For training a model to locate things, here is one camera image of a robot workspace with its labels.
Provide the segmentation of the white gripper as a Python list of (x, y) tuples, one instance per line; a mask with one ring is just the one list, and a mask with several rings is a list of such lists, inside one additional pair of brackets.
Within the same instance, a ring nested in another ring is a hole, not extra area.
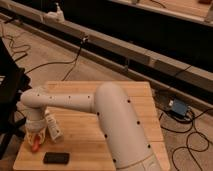
[(46, 138), (46, 130), (41, 132), (46, 128), (46, 121), (42, 120), (27, 120), (25, 123), (26, 130), (29, 132), (26, 134), (28, 143), (32, 146), (34, 144), (34, 134), (39, 134), (39, 144), (43, 144)]

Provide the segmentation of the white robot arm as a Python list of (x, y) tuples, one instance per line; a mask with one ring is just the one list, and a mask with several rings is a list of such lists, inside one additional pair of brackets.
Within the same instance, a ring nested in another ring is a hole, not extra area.
[(116, 171), (162, 171), (129, 96), (117, 83), (102, 83), (94, 93), (49, 93), (37, 87), (25, 91), (21, 102), (35, 111), (26, 127), (36, 132), (44, 127), (46, 107), (93, 113)]

